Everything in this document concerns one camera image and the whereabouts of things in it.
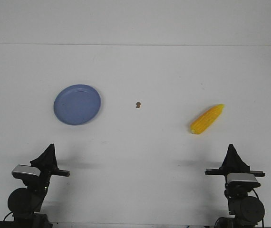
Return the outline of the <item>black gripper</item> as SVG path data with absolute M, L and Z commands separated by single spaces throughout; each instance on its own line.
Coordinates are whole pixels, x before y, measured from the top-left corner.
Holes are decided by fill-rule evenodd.
M 55 155 L 55 145 L 50 144 L 47 149 L 36 159 L 30 161 L 31 167 L 36 167 L 40 170 L 39 177 L 22 178 L 23 183 L 32 190 L 42 190 L 49 187 L 50 178 L 52 175 L 69 177 L 70 171 L 60 170 L 57 165 Z
M 263 171 L 251 171 L 248 166 L 238 155 L 233 144 L 229 144 L 224 161 L 219 169 L 206 169 L 205 175 L 215 175 L 225 177 L 226 197 L 248 197 L 248 193 L 261 186 L 257 177 L 265 177 Z

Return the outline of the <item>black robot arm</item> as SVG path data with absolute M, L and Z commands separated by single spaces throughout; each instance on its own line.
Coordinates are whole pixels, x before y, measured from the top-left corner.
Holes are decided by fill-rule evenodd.
M 8 198 L 8 208 L 14 217 L 14 228 L 51 228 L 47 214 L 40 213 L 48 193 L 51 176 L 69 177 L 70 172 L 58 168 L 55 145 L 47 149 L 30 165 L 17 165 L 11 172 L 22 180 L 24 188 L 14 190 Z
M 265 207 L 255 189 L 261 186 L 257 178 L 265 177 L 265 173 L 252 171 L 233 144 L 229 144 L 221 167 L 206 169 L 204 173 L 225 177 L 224 195 L 232 217 L 219 217 L 215 228 L 254 228 L 259 222 L 264 223 Z

